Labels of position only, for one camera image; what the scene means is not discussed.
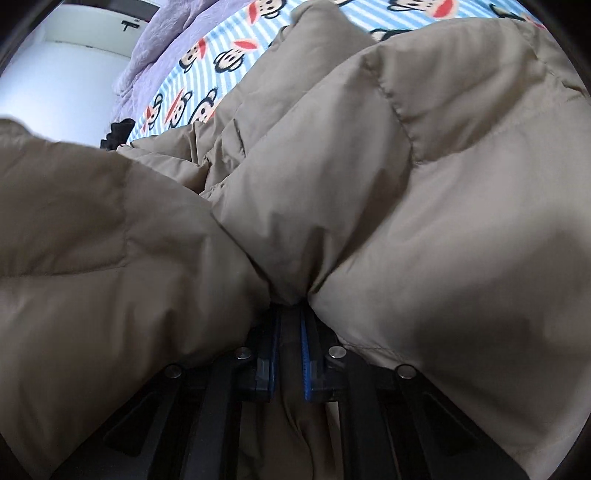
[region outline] down jacket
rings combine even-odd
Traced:
[[[308,2],[207,124],[116,154],[5,121],[0,148],[0,433],[35,480],[271,301],[416,365],[532,480],[591,411],[591,106],[534,25],[376,44]],[[244,478],[339,476],[297,379],[243,429]]]

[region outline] lavender comforter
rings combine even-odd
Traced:
[[[249,0],[168,0],[139,38],[127,68],[113,84],[113,121],[138,119],[179,58]]]

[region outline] black bracket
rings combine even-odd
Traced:
[[[245,346],[211,365],[169,365],[109,418],[52,480],[234,480],[243,401],[268,402],[279,322],[272,313]]]
[[[346,480],[528,480],[411,365],[368,365],[307,306],[301,329],[306,398],[339,403]]]
[[[139,24],[137,23],[133,23],[133,22],[128,22],[127,20],[123,20],[121,22],[121,25],[125,25],[123,31],[126,32],[128,28],[135,28],[136,30],[139,28]]]

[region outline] blue plastic strip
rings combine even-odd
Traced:
[[[301,316],[301,364],[302,373],[304,377],[304,398],[310,401],[312,398],[312,383],[311,383],[311,365],[310,365],[310,348],[308,347],[308,334],[306,332],[306,321],[304,316]]]
[[[273,347],[271,349],[271,366],[270,366],[270,385],[271,398],[275,395],[275,388],[277,386],[277,372],[279,371],[279,339],[281,338],[281,320],[275,317],[273,332]]]

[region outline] metal rivet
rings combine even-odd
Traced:
[[[398,376],[405,380],[411,380],[417,376],[417,370],[412,365],[400,365],[396,371]]]
[[[335,345],[329,348],[329,355],[332,358],[343,358],[345,355],[347,355],[347,350],[339,345]]]
[[[239,360],[246,360],[247,358],[251,357],[252,352],[247,346],[241,346],[240,348],[236,349],[234,354]]]
[[[164,369],[164,375],[168,378],[178,378],[183,374],[183,369],[178,365],[169,365]]]

